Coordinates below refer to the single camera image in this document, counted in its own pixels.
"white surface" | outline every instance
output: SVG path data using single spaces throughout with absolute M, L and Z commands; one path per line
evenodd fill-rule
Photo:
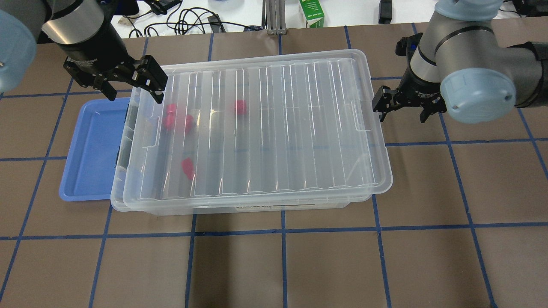
M 437 0 L 393 0 L 392 23 L 406 22 L 428 22 L 434 12 L 434 5 Z M 150 7 L 142 1 L 138 1 L 141 8 L 140 14 L 150 10 Z M 378 23 L 379 0 L 321 0 L 322 8 L 326 14 L 325 27 L 354 26 L 354 25 L 375 25 Z M 207 8 L 221 17 L 222 21 L 230 21 L 243 25 L 261 25 L 262 0 L 183 0 L 181 8 L 203 7 Z M 511 2 L 504 3 L 503 9 L 514 10 Z M 170 21 L 176 22 L 179 13 L 174 14 Z M 126 38 L 133 29 L 131 26 L 119 25 L 120 16 L 112 19 L 112 24 L 121 37 Z M 167 18 L 166 15 L 154 15 L 153 13 L 134 20 L 135 27 L 143 29 L 153 23 L 162 22 Z M 519 18 L 515 13 L 499 12 L 496 18 Z M 186 19 L 193 22 L 195 18 Z M 302 28 L 298 0 L 286 0 L 286 24 L 287 28 Z M 165 25 L 154 27 L 159 35 L 174 35 L 174 31 Z M 209 25 L 204 26 L 207 33 L 211 33 Z M 234 25 L 225 25 L 228 32 L 243 31 L 242 27 Z M 201 30 L 194 29 L 191 33 L 201 33 Z
M 116 209 L 166 215 L 333 208 L 392 185 L 363 52 L 164 70 L 163 104 L 133 89 L 111 193 Z M 185 173 L 182 162 L 195 173 Z

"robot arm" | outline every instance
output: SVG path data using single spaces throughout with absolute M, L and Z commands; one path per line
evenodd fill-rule
M 162 102 L 167 75 L 152 56 L 135 60 L 128 55 L 110 24 L 112 15 L 96 0 L 24 2 L 0 0 L 0 37 L 9 42 L 0 44 L 0 92 L 20 83 L 43 30 L 67 54 L 64 68 L 80 86 L 92 86 L 114 100 L 116 90 L 109 81 L 122 81 Z
M 548 105 L 548 44 L 500 48 L 490 21 L 502 0 L 440 0 L 428 29 L 396 48 L 409 66 L 398 88 L 373 101 L 383 113 L 422 107 L 420 120 L 448 112 L 463 123 L 497 119 L 515 107 Z

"plastic storage box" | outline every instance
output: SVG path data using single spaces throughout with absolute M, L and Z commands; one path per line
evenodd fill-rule
M 359 50 L 163 66 L 133 89 L 111 193 L 156 215 L 344 207 L 392 185 Z

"red object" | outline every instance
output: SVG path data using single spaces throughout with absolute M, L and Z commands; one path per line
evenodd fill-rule
M 185 121 L 185 135 L 190 132 L 192 127 L 194 126 L 194 117 L 191 115 L 186 115 L 186 121 Z
M 169 104 L 165 107 L 165 112 L 167 114 L 175 113 L 177 111 L 177 105 L 176 104 Z
M 174 113 L 168 113 L 164 117 L 164 121 L 162 122 L 162 125 L 166 130 L 173 130 L 175 128 L 175 114 Z
M 192 162 L 192 160 L 190 159 L 190 157 L 184 159 L 182 162 L 181 162 L 181 167 L 182 167 L 182 171 L 186 174 L 186 177 L 192 181 L 192 179 L 194 178 L 194 163 Z
M 247 114 L 247 104 L 245 100 L 237 100 L 234 104 L 234 111 L 237 115 L 246 115 Z

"container lid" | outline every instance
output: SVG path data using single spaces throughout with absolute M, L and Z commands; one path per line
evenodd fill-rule
M 129 98 L 92 100 L 80 109 L 59 196 L 65 201 L 110 199 Z
M 349 203 L 391 186 L 363 52 L 163 68 L 163 104 L 132 92 L 116 209 Z

